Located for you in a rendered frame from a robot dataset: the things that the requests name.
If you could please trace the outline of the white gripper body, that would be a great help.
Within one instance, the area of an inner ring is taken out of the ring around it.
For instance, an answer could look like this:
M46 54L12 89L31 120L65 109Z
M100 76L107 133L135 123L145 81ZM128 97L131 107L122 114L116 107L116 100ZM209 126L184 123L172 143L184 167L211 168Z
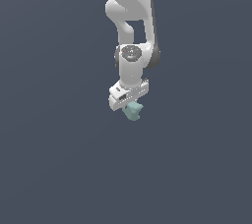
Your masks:
M149 80L143 79L135 88L125 88L117 82L109 89L109 106L113 111L126 107L128 103L136 101L149 91Z

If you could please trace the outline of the pale teal small object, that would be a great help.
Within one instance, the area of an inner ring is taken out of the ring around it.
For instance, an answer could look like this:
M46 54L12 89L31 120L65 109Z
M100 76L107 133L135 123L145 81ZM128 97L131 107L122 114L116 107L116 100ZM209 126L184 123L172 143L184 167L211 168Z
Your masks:
M135 101L127 104L125 108L122 109L126 117L131 121L136 121L140 119L139 113L143 109L143 105Z

